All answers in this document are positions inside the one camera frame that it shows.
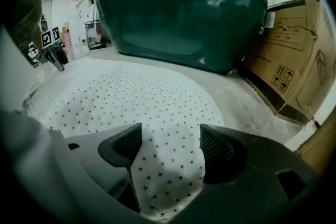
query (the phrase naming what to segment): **dark green plastic container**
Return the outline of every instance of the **dark green plastic container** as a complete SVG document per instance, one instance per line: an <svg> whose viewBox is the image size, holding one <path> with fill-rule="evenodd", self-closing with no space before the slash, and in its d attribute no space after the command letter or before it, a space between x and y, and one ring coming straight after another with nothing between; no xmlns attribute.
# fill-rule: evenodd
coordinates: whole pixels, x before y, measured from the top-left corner
<svg viewBox="0 0 336 224"><path fill-rule="evenodd" d="M127 55L230 72L258 39L267 0L96 0Z"/></svg>

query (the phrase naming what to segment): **trash bin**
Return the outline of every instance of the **trash bin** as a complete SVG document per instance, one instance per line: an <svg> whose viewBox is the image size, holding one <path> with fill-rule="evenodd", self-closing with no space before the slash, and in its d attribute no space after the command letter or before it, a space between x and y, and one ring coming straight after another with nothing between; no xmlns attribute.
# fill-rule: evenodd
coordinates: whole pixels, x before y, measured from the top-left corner
<svg viewBox="0 0 336 224"><path fill-rule="evenodd" d="M92 20L85 23L86 39L90 50L106 47L109 40L100 20Z"/></svg>

